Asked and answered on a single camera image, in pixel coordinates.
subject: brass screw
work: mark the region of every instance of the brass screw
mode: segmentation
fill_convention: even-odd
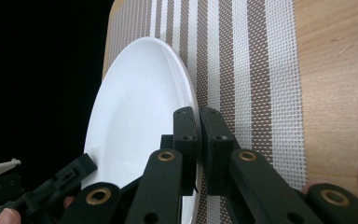
[[[110,189],[107,188],[95,189],[87,195],[86,202],[89,205],[98,205],[98,204],[105,203],[107,200],[109,200],[110,196],[112,196]]]
[[[158,159],[161,161],[171,161],[175,159],[175,155],[171,152],[161,152],[158,154]]]
[[[321,191],[322,197],[331,204],[336,206],[345,207],[350,204],[350,200],[344,194],[333,190],[333,189],[324,189]]]
[[[243,151],[240,152],[240,158],[243,161],[255,161],[255,159],[257,159],[257,156],[253,152]]]

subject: white object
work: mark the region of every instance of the white object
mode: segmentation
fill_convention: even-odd
[[[16,159],[13,159],[11,161],[2,162],[0,163],[0,174],[13,169],[14,167],[21,164],[21,161],[18,161]]]
[[[162,134],[173,132],[173,112],[191,106],[200,135],[196,93],[180,57],[159,39],[130,43],[109,68],[89,120],[85,153],[98,170],[82,182],[123,188],[141,176]],[[201,171],[198,167],[197,187]],[[183,197],[182,223],[195,223],[200,196]]]

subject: placemat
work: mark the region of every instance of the placemat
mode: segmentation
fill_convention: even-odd
[[[184,61],[200,106],[222,112],[241,147],[262,153],[287,183],[306,183],[296,25],[290,0],[127,0],[109,22],[107,66],[153,36]],[[230,223],[224,197],[201,187],[197,223]]]

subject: wooden table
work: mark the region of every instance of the wooden table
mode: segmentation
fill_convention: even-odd
[[[295,15],[308,180],[358,196],[358,1],[295,0]]]

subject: black background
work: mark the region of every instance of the black background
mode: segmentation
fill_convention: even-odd
[[[0,162],[26,191],[83,153],[113,1],[0,2]]]

